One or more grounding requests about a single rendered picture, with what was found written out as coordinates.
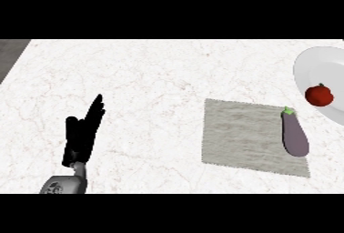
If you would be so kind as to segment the red bell pepper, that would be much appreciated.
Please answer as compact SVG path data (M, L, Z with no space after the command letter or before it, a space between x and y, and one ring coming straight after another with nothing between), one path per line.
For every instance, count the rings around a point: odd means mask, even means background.
M334 102L334 95L331 89L320 83L306 91L306 100L314 106L328 106Z

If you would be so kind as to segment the grey woven placemat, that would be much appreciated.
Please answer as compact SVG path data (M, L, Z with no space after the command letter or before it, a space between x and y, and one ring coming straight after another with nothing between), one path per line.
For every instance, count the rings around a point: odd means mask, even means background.
M284 146L296 114L283 117L283 112L284 106L207 99L203 163L311 177L308 158L293 156Z

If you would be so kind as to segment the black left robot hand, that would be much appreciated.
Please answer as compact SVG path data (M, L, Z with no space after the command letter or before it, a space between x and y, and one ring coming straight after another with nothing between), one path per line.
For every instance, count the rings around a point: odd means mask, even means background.
M79 119L74 116L67 118L67 146L63 165L70 167L76 162L88 163L97 140L98 128L105 115L103 95L98 95L86 117Z

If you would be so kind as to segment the white plate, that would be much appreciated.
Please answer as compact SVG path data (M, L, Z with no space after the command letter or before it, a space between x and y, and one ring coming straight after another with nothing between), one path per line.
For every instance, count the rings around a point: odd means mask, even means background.
M302 94L318 84L331 89L334 102L328 106L317 106L317 109L344 126L344 49L311 47L296 58L293 74Z

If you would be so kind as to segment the purple eggplant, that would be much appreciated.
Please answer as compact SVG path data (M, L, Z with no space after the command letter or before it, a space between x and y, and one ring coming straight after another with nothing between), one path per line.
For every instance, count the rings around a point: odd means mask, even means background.
M300 125L296 112L289 107L281 112L281 120L284 147L294 157L305 157L309 154L308 135Z

